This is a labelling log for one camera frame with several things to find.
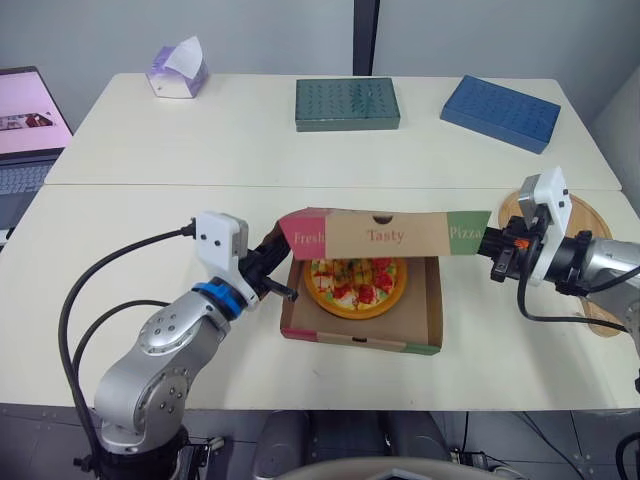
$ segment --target blue ring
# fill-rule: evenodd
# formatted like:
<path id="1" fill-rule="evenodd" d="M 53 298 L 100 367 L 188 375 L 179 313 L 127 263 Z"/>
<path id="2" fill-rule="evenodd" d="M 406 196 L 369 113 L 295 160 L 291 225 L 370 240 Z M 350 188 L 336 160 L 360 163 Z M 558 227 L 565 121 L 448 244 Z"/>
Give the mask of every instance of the blue ring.
<path id="1" fill-rule="evenodd" d="M 242 313 L 242 307 L 238 305 L 236 299 L 231 295 L 231 289 L 227 285 L 213 285 L 211 283 L 196 283 L 193 286 L 193 290 L 204 290 L 210 293 L 216 299 L 224 302 L 225 305 L 238 317 Z"/>

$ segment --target laptop screen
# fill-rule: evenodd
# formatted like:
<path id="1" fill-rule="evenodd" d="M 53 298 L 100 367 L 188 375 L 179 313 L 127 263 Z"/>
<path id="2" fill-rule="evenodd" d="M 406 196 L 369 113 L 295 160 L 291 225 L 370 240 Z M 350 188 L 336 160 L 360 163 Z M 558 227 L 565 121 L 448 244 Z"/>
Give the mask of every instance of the laptop screen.
<path id="1" fill-rule="evenodd" d="M 61 151 L 70 140 L 71 130 L 38 70 L 0 70 L 0 159 Z"/>

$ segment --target blue studded box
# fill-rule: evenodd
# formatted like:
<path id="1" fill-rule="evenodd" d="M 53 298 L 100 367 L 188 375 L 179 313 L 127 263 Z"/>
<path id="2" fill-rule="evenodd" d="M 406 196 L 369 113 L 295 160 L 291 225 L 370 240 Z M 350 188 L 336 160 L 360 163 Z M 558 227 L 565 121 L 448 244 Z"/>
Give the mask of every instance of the blue studded box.
<path id="1" fill-rule="evenodd" d="M 296 130 L 393 130 L 400 110 L 390 78 L 298 80 Z"/>
<path id="2" fill-rule="evenodd" d="M 466 75 L 440 118 L 541 153 L 551 140 L 560 105 Z"/>

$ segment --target blue box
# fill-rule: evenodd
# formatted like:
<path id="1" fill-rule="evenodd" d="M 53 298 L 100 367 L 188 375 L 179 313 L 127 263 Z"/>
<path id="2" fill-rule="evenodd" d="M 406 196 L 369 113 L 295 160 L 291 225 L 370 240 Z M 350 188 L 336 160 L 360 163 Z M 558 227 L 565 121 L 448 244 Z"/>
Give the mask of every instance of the blue box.
<path id="1" fill-rule="evenodd" d="M 559 113 L 560 105 L 465 75 L 440 118 L 541 153 Z"/>

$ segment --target laptop keyboard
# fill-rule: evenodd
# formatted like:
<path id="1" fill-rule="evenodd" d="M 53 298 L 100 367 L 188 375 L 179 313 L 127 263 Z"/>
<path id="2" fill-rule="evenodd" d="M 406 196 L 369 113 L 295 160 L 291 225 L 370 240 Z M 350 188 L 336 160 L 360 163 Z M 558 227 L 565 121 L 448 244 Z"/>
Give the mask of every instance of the laptop keyboard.
<path id="1" fill-rule="evenodd" d="M 51 165 L 0 168 L 0 195 L 37 192 Z"/>

